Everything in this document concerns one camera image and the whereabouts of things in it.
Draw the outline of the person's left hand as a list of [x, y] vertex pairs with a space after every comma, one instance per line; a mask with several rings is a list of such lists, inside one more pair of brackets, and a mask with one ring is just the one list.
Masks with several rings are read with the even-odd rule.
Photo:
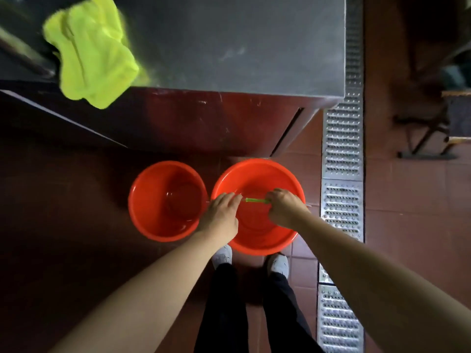
[[217, 210], [212, 200], [199, 220], [194, 236], [213, 249], [230, 243], [238, 233], [237, 212]]

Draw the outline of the person's right hand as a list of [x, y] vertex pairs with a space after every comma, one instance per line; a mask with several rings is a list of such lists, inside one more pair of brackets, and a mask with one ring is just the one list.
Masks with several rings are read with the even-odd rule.
[[286, 189], [269, 191], [266, 200], [271, 206], [269, 219], [277, 226], [298, 231], [305, 219], [311, 216], [303, 201]]

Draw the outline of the wide red plastic bucket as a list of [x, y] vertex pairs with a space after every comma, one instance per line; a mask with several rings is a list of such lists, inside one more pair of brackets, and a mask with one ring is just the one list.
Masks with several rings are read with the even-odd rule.
[[215, 199], [222, 193], [241, 194], [236, 217], [238, 234], [229, 243], [246, 255], [267, 256], [282, 251], [296, 238], [297, 232], [275, 225], [269, 219], [270, 206], [246, 202], [247, 198], [264, 200], [267, 192], [280, 188], [297, 195], [306, 203], [298, 179], [287, 168], [268, 159], [247, 159], [229, 167], [216, 181], [211, 193]]

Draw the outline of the person's left forearm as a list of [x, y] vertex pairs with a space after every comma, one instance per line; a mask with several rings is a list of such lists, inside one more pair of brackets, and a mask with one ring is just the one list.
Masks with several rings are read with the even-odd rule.
[[111, 294], [50, 353], [154, 353], [210, 258], [234, 236], [195, 233]]

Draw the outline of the person's right forearm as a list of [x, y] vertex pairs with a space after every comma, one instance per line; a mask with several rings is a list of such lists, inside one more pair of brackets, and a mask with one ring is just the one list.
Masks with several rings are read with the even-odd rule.
[[460, 302], [308, 210], [292, 223], [385, 353], [471, 353], [471, 310]]

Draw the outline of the person's left white shoe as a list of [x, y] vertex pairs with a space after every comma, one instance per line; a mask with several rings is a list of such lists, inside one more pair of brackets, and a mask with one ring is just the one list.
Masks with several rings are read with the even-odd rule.
[[221, 265], [232, 265], [233, 251], [230, 245], [226, 244], [216, 251], [211, 257], [211, 263], [214, 269], [218, 269]]

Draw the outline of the person's white shoe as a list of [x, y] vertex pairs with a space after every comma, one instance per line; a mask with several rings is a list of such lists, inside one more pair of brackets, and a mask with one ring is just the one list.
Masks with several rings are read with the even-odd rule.
[[268, 255], [265, 260], [265, 266], [267, 270], [267, 276], [276, 273], [283, 275], [286, 279], [289, 278], [289, 258], [283, 253]]
[[211, 257], [211, 263], [214, 269], [218, 269], [221, 265], [232, 265], [233, 251], [230, 245], [226, 244], [216, 251]]

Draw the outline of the narrow red plastic bucket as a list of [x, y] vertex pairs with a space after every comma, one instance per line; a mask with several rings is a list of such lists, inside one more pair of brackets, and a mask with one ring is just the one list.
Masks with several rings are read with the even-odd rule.
[[174, 242], [189, 236], [208, 205], [200, 175], [178, 161], [161, 161], [134, 180], [128, 211], [133, 225], [148, 239]]

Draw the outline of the person's right white shoe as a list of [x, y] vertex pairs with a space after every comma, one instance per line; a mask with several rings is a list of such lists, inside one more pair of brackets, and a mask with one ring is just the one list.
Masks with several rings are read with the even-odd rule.
[[267, 270], [267, 276], [276, 273], [283, 275], [286, 279], [289, 278], [289, 258], [283, 253], [268, 255], [265, 260], [265, 266]]

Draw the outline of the metal floor drain grate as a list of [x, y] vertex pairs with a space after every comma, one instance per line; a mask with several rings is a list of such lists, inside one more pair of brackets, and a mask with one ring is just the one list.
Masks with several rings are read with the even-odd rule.
[[323, 179], [320, 204], [321, 219], [359, 242], [365, 242], [363, 182]]
[[346, 0], [345, 97], [323, 115], [322, 180], [364, 180], [364, 0]]
[[319, 284], [317, 343], [325, 353], [365, 353], [364, 328], [334, 285]]

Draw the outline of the steel work table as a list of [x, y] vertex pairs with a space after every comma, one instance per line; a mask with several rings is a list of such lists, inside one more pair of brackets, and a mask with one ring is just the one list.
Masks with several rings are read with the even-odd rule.
[[267, 158], [345, 96], [347, 0], [113, 0], [146, 78], [105, 110], [68, 100], [42, 37], [83, 0], [0, 0], [0, 127], [62, 143]]

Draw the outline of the black trousers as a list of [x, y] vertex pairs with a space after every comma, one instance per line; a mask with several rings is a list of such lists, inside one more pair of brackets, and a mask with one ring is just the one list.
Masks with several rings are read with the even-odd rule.
[[[325, 353], [312, 337], [283, 274], [270, 273], [263, 279], [262, 303], [272, 353]], [[223, 263], [215, 270], [194, 353], [249, 353], [246, 304], [232, 264]]]

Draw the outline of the yellow-green cloth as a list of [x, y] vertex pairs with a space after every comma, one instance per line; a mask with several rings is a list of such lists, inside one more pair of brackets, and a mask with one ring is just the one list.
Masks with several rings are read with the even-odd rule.
[[74, 101], [103, 110], [130, 88], [140, 73], [113, 0], [84, 0], [48, 17], [44, 39], [56, 48], [59, 87]]

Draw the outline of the grey metal bar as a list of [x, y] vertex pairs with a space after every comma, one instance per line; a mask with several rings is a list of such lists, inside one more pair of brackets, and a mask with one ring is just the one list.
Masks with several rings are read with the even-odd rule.
[[56, 76], [57, 66], [52, 60], [2, 26], [0, 26], [0, 51], [42, 78], [50, 79]]

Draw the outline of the black metal frame stand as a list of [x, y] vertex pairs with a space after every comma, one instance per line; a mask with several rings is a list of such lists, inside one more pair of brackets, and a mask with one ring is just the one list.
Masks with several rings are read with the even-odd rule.
[[[448, 106], [444, 105], [436, 115], [425, 118], [412, 115], [394, 115], [392, 121], [396, 125], [417, 125], [426, 128], [425, 133], [416, 144], [409, 144], [408, 150], [398, 151], [397, 158], [402, 160], [456, 160], [458, 156], [453, 153], [457, 146], [449, 142], [449, 115]], [[435, 134], [444, 135], [444, 147], [438, 152], [426, 152], [427, 143]]]

